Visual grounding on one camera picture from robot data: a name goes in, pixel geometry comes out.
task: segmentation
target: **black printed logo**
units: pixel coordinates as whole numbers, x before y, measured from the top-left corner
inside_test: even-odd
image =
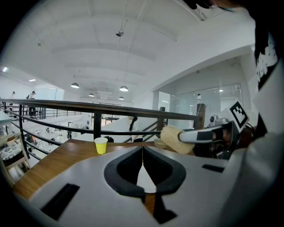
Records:
[[[242,128],[245,122],[248,120],[248,116],[245,114],[245,111],[241,107],[240,103],[236,102],[236,104],[230,108],[230,111],[235,117],[239,127]]]

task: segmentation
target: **black slot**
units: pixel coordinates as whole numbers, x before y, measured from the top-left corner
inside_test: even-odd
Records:
[[[58,220],[65,208],[68,206],[79,186],[75,184],[66,184],[42,209],[41,211]]]
[[[209,164],[204,164],[202,166],[202,168],[211,170],[211,171],[215,171],[215,172],[223,172],[224,171],[224,167],[220,167],[220,166],[215,166],[215,165],[209,165]]]

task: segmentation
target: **ceiling light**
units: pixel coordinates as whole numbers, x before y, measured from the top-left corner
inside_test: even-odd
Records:
[[[122,87],[120,88],[120,90],[121,90],[121,91],[128,91],[128,88],[127,88],[126,86],[122,86]]]
[[[71,87],[73,87],[73,88],[79,88],[79,84],[77,84],[77,83],[72,83],[72,84],[71,84]]]

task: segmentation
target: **yellow paper cup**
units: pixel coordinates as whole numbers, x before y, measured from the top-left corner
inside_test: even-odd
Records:
[[[104,154],[107,149],[107,139],[100,137],[100,138],[94,139],[94,142],[96,143],[97,152],[99,154]]]

